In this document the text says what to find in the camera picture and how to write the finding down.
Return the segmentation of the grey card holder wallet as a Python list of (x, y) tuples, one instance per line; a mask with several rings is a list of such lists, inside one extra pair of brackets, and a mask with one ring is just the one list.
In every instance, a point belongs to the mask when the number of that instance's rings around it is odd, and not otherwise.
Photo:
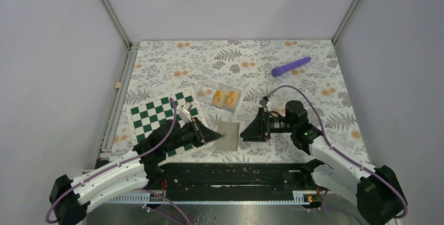
[(217, 150), (235, 152), (238, 150), (240, 123), (220, 120), (217, 132), (223, 137), (215, 141)]

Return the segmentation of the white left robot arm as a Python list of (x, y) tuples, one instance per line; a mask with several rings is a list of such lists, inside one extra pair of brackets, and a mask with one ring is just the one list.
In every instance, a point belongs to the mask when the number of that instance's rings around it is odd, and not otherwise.
[(70, 179), (55, 180), (49, 201), (49, 224), (77, 224), (93, 209), (134, 189), (158, 188), (164, 181), (160, 165), (176, 155), (177, 149), (200, 148), (223, 137), (206, 127), (198, 118), (183, 126), (175, 119), (165, 121), (114, 163)]

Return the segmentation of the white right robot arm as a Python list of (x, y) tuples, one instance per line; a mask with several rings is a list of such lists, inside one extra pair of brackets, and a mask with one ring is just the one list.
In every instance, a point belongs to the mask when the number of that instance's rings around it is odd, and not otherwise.
[(290, 134), (293, 144), (313, 157), (300, 175), (303, 187), (333, 191), (354, 204), (369, 224), (386, 224), (405, 214), (408, 204), (395, 172), (386, 165), (356, 162), (328, 144), (325, 133), (309, 122), (302, 102), (287, 102), (283, 116), (260, 107), (240, 137), (247, 142), (266, 142), (273, 133)]

